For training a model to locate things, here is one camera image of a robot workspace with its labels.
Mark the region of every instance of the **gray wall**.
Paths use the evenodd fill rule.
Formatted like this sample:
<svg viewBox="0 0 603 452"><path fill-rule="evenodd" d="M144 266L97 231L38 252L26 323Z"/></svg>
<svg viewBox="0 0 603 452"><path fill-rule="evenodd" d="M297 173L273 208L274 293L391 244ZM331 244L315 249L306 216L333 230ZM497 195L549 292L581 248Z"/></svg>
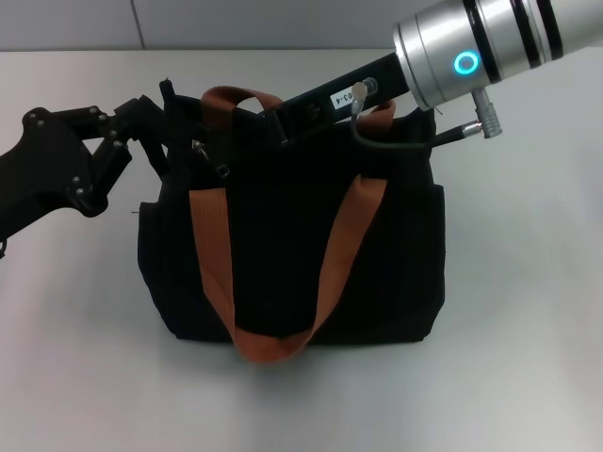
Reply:
<svg viewBox="0 0 603 452"><path fill-rule="evenodd" d="M387 48L436 1L0 0L0 50Z"/></svg>

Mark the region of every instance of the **brown handle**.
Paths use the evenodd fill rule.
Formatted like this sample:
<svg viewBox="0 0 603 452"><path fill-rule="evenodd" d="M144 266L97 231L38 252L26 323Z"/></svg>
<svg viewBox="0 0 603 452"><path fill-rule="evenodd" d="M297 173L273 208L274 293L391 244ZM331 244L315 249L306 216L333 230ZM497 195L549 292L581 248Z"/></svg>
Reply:
<svg viewBox="0 0 603 452"><path fill-rule="evenodd" d="M202 99L204 122L221 131L230 130L236 105L251 97L257 98L264 108L272 108L281 102L274 96L256 91L226 87L211 89ZM367 129L373 132L387 131L395 109L394 103L388 103L362 118L359 124L363 124L363 132ZM283 339L244 331L236 326L226 191L216 188L190 192L190 210L204 292L242 356L253 362L276 362L290 357L307 344L341 298L356 254L381 205L386 185L384 180L360 176L353 180L327 242L318 281L314 324L306 331Z"/></svg>

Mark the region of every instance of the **white table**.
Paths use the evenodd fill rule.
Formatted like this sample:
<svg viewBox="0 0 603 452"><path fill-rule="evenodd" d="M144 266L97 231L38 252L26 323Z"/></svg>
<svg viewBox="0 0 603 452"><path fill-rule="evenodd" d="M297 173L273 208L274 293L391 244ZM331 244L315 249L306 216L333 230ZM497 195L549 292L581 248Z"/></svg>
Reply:
<svg viewBox="0 0 603 452"><path fill-rule="evenodd" d="M216 85L284 99L385 51L0 54L0 152L30 108ZM412 346L311 349L280 365L177 341L137 264L160 184L138 144L107 212L59 211L0 262L0 450L603 450L603 49L491 90L504 136L434 153L447 301ZM405 98L400 111L409 111ZM441 130L473 119L445 105Z"/></svg>

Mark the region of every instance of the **white background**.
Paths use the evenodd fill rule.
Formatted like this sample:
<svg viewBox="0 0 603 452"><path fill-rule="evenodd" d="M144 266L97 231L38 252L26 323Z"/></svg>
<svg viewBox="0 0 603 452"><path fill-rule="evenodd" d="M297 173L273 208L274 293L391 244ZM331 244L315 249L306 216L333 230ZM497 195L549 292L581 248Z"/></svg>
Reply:
<svg viewBox="0 0 603 452"><path fill-rule="evenodd" d="M0 50L387 48L437 1L0 0Z"/></svg>
<svg viewBox="0 0 603 452"><path fill-rule="evenodd" d="M383 54L3 54L0 152L35 106L160 103L167 76L190 96L236 85L287 99ZM602 450L602 71L603 49L588 49L505 81L491 89L505 134L434 152L447 301L418 345L257 366L177 341L138 270L132 212L160 184L132 145L105 214L55 212L0 261L0 450ZM469 99L442 111L441 130L473 119Z"/></svg>

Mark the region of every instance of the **bag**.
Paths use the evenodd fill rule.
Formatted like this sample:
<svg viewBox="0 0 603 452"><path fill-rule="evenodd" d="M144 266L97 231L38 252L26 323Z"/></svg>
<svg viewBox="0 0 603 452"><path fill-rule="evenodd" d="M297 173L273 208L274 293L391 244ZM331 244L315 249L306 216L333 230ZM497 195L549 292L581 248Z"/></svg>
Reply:
<svg viewBox="0 0 603 452"><path fill-rule="evenodd" d="M174 145L158 202L140 207L139 267L170 331L232 342L254 362L306 345L423 340L444 302L444 193L431 152L366 148L347 123L258 152L249 141L258 116L235 111L250 97L265 109L281 102L217 88L193 106L164 92L167 113L208 128L210 141L229 137L240 157L222 179L203 151ZM376 108L360 132L434 137L432 111L396 120L394 111Z"/></svg>

